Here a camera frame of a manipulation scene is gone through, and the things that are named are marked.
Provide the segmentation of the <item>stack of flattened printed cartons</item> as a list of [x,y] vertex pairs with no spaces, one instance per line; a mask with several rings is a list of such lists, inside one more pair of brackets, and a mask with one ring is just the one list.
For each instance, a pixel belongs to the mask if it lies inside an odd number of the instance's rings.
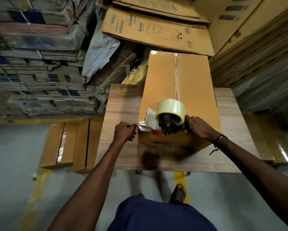
[[95,0],[0,0],[0,115],[96,115],[84,59]]

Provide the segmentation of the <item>plain flat cardboard sheet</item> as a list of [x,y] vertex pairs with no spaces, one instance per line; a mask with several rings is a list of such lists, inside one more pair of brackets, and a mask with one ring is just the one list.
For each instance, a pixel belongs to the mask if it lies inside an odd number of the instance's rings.
[[210,25],[209,20],[196,11],[191,0],[96,0],[98,7],[122,6],[159,16]]

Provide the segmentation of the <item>large leaning cardboard sheets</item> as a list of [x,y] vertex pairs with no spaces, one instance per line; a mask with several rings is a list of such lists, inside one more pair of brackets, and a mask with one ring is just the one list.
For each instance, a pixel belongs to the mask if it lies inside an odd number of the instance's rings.
[[263,0],[193,0],[199,14],[206,17],[214,54],[227,43]]

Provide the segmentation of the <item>person's blue trousers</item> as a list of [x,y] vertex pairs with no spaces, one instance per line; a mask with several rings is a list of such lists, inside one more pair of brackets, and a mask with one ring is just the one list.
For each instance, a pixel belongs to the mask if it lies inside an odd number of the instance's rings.
[[204,215],[181,202],[130,196],[119,204],[107,231],[218,231]]

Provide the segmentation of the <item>printed flat cardboard sheet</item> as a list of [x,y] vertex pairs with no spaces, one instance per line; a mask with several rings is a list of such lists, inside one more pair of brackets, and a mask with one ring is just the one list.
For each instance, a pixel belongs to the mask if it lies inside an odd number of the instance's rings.
[[214,56],[207,26],[109,7],[102,33],[178,52]]

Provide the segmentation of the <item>white plastic sack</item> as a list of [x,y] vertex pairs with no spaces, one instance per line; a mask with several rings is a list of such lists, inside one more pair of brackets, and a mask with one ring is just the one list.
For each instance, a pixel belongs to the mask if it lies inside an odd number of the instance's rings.
[[87,84],[92,76],[106,65],[111,56],[120,46],[120,40],[103,34],[101,31],[103,20],[99,20],[86,52],[81,75]]

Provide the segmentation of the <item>clear packing tape roll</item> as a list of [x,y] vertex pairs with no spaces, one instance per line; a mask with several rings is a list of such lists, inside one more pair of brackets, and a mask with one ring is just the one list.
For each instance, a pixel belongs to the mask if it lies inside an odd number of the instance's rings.
[[161,114],[173,114],[178,117],[179,124],[183,124],[185,120],[185,105],[178,100],[165,99],[157,103],[155,112],[155,120],[161,120]]

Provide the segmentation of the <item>person's right hand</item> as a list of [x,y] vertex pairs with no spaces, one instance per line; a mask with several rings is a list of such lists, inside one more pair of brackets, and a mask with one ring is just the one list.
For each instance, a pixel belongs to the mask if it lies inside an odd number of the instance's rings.
[[200,139],[204,139],[211,143],[215,141],[217,137],[222,135],[220,132],[216,131],[200,117],[195,117],[192,125],[190,126],[192,127],[192,130],[196,137],[199,137]]

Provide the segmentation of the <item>black red tape dispenser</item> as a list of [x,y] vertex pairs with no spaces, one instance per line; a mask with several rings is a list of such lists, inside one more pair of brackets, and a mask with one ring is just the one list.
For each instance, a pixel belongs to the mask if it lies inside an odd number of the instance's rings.
[[158,137],[166,137],[184,131],[184,123],[179,124],[179,118],[173,114],[161,114],[161,120],[155,120],[155,112],[147,108],[145,125],[152,129],[152,134]]

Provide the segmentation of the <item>person's left hand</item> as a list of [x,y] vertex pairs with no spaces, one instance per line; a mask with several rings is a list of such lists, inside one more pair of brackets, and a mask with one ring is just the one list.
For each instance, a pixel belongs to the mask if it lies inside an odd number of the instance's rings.
[[126,122],[121,121],[119,124],[115,126],[114,131],[114,143],[123,143],[127,142],[127,124]]

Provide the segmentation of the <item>stack of brown cardboard sheets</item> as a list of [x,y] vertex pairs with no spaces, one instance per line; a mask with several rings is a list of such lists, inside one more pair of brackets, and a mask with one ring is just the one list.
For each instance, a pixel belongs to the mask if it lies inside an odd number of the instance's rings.
[[214,87],[232,89],[241,110],[288,113],[288,13],[210,68]]

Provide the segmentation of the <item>glossy taped cardboard box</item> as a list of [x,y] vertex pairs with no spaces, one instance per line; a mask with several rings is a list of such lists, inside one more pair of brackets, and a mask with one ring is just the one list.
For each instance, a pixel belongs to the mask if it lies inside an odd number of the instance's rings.
[[288,165],[288,141],[276,119],[265,113],[242,111],[260,158],[269,165]]

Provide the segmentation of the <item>yellow printed bag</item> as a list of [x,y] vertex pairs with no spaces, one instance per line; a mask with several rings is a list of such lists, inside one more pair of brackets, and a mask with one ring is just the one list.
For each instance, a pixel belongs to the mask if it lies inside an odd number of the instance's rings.
[[142,62],[134,71],[124,78],[121,84],[136,85],[145,82],[148,71],[148,60]]

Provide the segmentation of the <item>person's left forearm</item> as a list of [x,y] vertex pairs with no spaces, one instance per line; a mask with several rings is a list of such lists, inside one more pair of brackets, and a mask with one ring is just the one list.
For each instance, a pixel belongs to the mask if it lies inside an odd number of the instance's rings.
[[94,231],[126,141],[113,140],[102,159],[60,209],[47,231]]

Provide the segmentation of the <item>pile of brown cardboard scraps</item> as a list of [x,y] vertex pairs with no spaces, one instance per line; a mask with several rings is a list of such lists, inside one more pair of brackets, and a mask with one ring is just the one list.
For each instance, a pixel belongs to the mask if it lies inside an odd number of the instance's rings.
[[109,62],[93,74],[86,92],[102,103],[108,100],[112,84],[120,84],[130,74],[131,68],[140,61],[143,47],[136,42],[122,40]]

